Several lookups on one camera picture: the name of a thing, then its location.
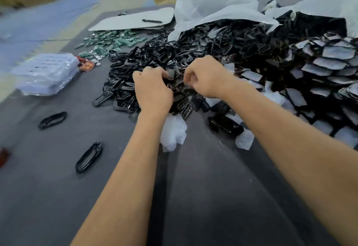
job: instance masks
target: right hand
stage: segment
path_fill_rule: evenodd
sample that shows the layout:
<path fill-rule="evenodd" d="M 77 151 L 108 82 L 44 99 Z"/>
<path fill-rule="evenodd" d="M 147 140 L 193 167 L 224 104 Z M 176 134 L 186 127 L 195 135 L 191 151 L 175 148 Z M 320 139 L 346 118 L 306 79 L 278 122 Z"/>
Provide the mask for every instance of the right hand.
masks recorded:
<path fill-rule="evenodd" d="M 184 84 L 208 98 L 222 99 L 223 86 L 234 76 L 211 55 L 195 59 L 185 70 Z"/>

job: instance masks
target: forearm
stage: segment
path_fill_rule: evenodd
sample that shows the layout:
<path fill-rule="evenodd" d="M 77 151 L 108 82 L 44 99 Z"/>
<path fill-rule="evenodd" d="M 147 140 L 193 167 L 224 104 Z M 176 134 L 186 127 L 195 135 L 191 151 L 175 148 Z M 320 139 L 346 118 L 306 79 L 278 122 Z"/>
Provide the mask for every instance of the forearm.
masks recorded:
<path fill-rule="evenodd" d="M 156 161 L 166 115 L 141 113 L 108 183 L 72 242 L 145 245 Z"/>
<path fill-rule="evenodd" d="M 358 153 L 233 80 L 222 99 L 342 245 L 358 244 Z"/>

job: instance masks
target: left hand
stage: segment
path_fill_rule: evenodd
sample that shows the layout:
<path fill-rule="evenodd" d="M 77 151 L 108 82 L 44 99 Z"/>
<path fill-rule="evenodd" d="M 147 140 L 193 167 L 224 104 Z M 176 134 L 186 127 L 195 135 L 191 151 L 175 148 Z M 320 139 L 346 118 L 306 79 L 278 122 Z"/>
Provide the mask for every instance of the left hand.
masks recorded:
<path fill-rule="evenodd" d="M 133 72 L 135 93 L 142 111 L 163 115 L 169 113 L 173 91 L 165 86 L 162 78 L 168 78 L 168 73 L 162 67 L 145 67 L 143 72 Z"/>

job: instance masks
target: gray table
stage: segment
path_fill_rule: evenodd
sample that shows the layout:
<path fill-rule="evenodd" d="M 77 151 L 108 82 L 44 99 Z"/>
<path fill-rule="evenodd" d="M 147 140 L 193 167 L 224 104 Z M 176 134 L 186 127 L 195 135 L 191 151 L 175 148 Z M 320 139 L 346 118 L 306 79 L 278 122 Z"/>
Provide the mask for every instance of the gray table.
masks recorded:
<path fill-rule="evenodd" d="M 262 8 L 269 0 L 259 1 Z M 90 26 L 118 13 L 104 13 Z M 74 46 L 88 27 L 63 51 L 82 51 Z M 96 202 L 136 122 L 111 106 L 91 105 L 109 65 L 82 73 L 55 96 L 15 91 L 0 104 L 0 146 L 12 152 L 0 169 L 0 245 L 68 245 Z M 61 111 L 68 112 L 64 123 L 38 130 L 40 120 Z M 256 140 L 250 151 L 239 150 L 205 119 L 192 113 L 185 143 L 160 152 L 148 245 L 337 245 Z M 105 145 L 101 158 L 76 174 L 75 163 L 96 141 Z"/>

